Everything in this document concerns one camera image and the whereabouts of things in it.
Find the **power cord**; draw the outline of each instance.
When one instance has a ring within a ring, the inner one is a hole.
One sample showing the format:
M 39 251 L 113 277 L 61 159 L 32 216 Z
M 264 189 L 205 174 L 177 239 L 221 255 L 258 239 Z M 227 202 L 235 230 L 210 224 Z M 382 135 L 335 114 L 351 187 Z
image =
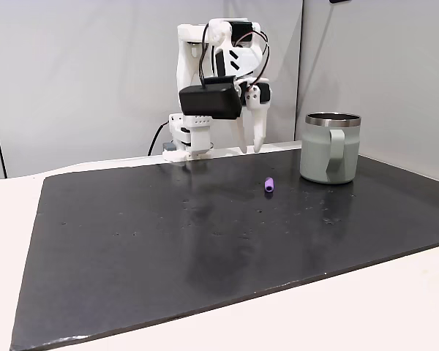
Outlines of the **power cord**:
M 260 33 L 258 31 L 250 31 L 247 34 L 244 34 L 242 37 L 240 37 L 236 43 L 234 44 L 234 46 L 238 46 L 238 44 L 244 40 L 244 38 L 248 37 L 249 35 L 256 33 L 257 35 L 260 35 L 262 37 L 262 39 L 265 41 L 265 48 L 263 49 L 262 54 L 265 53 L 265 51 L 268 49 L 268 53 L 266 56 L 266 60 L 265 60 L 265 64 L 263 64 L 263 68 L 260 71 L 259 75 L 257 76 L 257 78 L 249 85 L 249 87 L 247 88 L 247 90 L 250 90 L 250 88 L 252 88 L 252 86 L 254 86 L 255 84 L 257 84 L 257 82 L 262 78 L 263 73 L 265 72 L 265 69 L 267 67 L 267 65 L 269 64 L 269 59 L 270 59 L 270 45 L 269 45 L 269 37 L 263 32 L 261 31 Z
M 148 156 L 151 156 L 151 152 L 153 151 L 154 144 L 156 143 L 156 139 L 158 138 L 158 135 L 160 134 L 161 129 L 168 123 L 169 123 L 169 121 L 161 124 L 160 127 L 158 128 L 158 130 L 156 131 L 156 134 L 154 135 L 153 141 L 151 142 L 151 146 L 149 147 Z
M 205 88 L 205 75 L 203 74 L 203 59 L 206 55 L 206 50 L 208 49 L 208 44 L 205 45 L 205 36 L 206 29 L 208 29 L 209 24 L 207 23 L 205 29 L 203 30 L 202 36 L 202 54 L 200 56 L 200 63 L 198 65 L 198 77 L 200 78 L 200 82 L 202 83 L 202 87 Z

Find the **white table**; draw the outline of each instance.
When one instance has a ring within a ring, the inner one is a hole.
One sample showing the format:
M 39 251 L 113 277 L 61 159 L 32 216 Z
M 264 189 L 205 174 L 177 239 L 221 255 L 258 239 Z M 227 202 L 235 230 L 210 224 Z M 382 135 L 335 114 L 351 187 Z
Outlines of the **white table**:
M 266 145 L 261 152 L 300 148 Z M 215 157 L 239 155 L 237 148 Z M 165 162 L 90 162 L 0 180 L 0 350 L 8 350 L 45 177 Z M 439 247 L 181 320 L 64 347 L 100 350 L 439 350 Z

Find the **metal mug rim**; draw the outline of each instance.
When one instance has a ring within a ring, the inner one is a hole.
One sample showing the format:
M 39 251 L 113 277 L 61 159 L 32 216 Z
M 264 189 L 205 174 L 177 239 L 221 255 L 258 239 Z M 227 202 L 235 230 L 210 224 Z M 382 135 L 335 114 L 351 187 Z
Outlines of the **metal mug rim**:
M 345 119 L 331 119 L 331 118 L 319 118 L 316 115 L 344 115 L 350 118 Z M 322 127 L 357 127 L 361 125 L 361 116 L 354 115 L 352 113 L 341 112 L 316 112 L 306 115 L 306 123 L 314 126 Z

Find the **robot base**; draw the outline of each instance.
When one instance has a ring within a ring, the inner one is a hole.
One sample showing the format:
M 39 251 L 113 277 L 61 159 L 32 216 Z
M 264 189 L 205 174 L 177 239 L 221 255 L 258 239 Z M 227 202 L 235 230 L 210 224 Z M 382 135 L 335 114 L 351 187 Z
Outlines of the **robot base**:
M 204 154 L 192 155 L 190 152 L 185 150 L 175 150 L 175 151 L 164 150 L 162 152 L 162 157 L 169 162 L 182 162 L 182 161 L 191 161 L 194 159 L 210 159 L 211 154 L 209 152 L 206 152 Z

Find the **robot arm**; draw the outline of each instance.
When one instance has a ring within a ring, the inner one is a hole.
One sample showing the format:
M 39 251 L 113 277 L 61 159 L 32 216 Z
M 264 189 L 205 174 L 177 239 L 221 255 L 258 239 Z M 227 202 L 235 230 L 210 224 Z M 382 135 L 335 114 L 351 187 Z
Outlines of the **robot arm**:
M 241 150 L 246 152 L 241 117 L 241 110 L 246 107 L 254 121 L 254 151 L 259 152 L 266 136 L 271 100 L 269 81 L 252 76 L 263 58 L 260 25 L 245 18 L 218 18 L 207 26 L 178 27 L 177 86 L 183 113 L 169 118 L 173 143 L 177 151 L 187 155 L 185 159 L 201 156 L 211 147 L 212 120 L 228 119 Z M 191 86 L 200 67 L 203 36 L 207 48 L 202 68 L 203 75 L 209 78 L 202 81 L 202 86 Z

